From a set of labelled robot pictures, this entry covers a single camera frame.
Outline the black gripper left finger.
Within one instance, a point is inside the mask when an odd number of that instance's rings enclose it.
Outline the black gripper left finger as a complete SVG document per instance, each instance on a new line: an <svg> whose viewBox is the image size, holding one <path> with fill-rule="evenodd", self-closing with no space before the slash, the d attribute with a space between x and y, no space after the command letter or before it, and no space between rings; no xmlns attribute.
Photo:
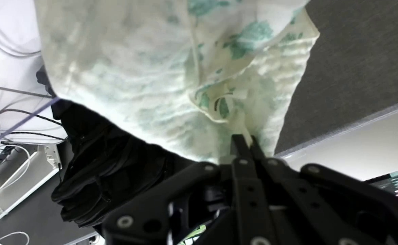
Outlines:
<svg viewBox="0 0 398 245"><path fill-rule="evenodd" d="M241 135L230 137L233 204L240 245L275 245L272 222L262 181L263 154Z"/></svg>

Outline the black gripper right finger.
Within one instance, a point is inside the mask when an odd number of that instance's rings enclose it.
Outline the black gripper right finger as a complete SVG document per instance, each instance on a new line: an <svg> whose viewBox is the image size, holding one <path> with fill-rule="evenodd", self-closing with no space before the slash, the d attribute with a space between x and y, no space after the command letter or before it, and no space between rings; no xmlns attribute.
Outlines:
<svg viewBox="0 0 398 245"><path fill-rule="evenodd" d="M266 158L256 139L248 150L281 245L370 245L365 234L338 216L313 185L283 160Z"/></svg>

